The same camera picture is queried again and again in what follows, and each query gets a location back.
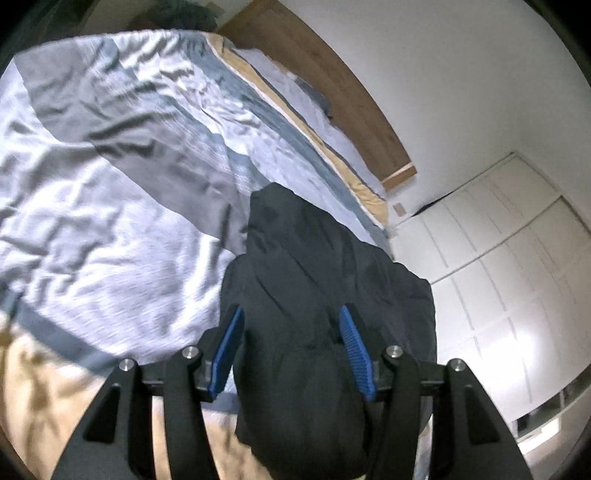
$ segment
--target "blue gripper pad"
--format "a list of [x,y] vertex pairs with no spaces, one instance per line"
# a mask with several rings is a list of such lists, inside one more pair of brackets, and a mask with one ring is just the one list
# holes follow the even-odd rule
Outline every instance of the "blue gripper pad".
[[244,333],[244,311],[236,308],[232,319],[228,323],[217,351],[213,355],[211,364],[211,382],[207,388],[213,399],[224,389],[228,375]]
[[374,365],[367,347],[365,346],[358,327],[353,319],[355,314],[349,311],[347,306],[343,306],[339,312],[339,330],[349,364],[355,377],[355,383],[358,390],[365,396],[367,401],[374,401],[378,390],[374,383]]

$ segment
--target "bed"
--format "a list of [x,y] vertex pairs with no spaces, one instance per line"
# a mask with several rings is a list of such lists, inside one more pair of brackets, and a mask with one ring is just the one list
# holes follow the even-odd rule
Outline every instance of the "bed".
[[[219,319],[249,197],[279,183],[389,253],[380,182],[295,75],[189,31],[63,40],[0,79],[0,424],[48,479],[118,359],[169,357]],[[270,478],[204,413],[221,478]],[[155,403],[159,479],[170,477]]]
[[240,48],[261,50],[312,84],[330,102],[332,123],[355,143],[386,191],[417,173],[390,122],[357,78],[361,72],[351,71],[340,50],[334,51],[280,1],[252,0],[219,33]]

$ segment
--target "wrinkled fabric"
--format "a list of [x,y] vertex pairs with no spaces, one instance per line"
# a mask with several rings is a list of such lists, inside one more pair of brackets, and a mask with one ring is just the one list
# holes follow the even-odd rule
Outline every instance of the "wrinkled fabric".
[[238,303],[246,315],[234,364],[239,439],[279,477],[363,474],[379,404],[366,405],[356,389],[338,311],[354,303],[388,344],[434,362],[429,283],[270,184],[251,196],[246,254],[228,266],[221,299],[222,309]]
[[[252,192],[281,183],[389,251],[355,173],[232,59],[248,66],[218,35],[125,32],[32,48],[0,77],[0,423],[38,478],[119,358],[217,325]],[[232,375],[204,409],[208,428],[234,417]],[[235,444],[221,478],[242,475]]]

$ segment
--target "electrical outlet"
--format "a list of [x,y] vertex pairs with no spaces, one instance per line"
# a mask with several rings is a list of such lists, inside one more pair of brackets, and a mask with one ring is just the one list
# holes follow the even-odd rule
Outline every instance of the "electrical outlet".
[[399,217],[403,217],[406,215],[406,209],[402,206],[402,203],[395,203],[394,205],[392,205],[392,208]]

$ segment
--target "beige fabric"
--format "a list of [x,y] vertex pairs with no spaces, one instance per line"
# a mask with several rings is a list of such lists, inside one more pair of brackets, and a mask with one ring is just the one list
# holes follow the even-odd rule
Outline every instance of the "beige fabric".
[[216,34],[206,34],[210,45],[228,66],[233,68],[244,79],[252,83],[265,94],[278,109],[294,123],[300,131],[306,135],[316,146],[317,150],[332,164],[343,181],[349,186],[351,191],[360,200],[366,211],[373,216],[383,226],[388,224],[388,205],[378,195],[371,191],[357,177],[357,175],[339,158],[338,155],[329,149],[322,139],[308,125],[306,125],[298,115],[267,85],[265,80],[256,72],[256,70],[244,59],[234,52],[225,48],[223,37]]
[[[36,478],[48,480],[105,379],[68,364],[0,316],[0,423],[27,468]],[[271,479],[250,448],[236,438],[233,422],[226,418],[230,416],[204,416],[220,480]],[[152,424],[157,478],[170,480],[158,400]]]

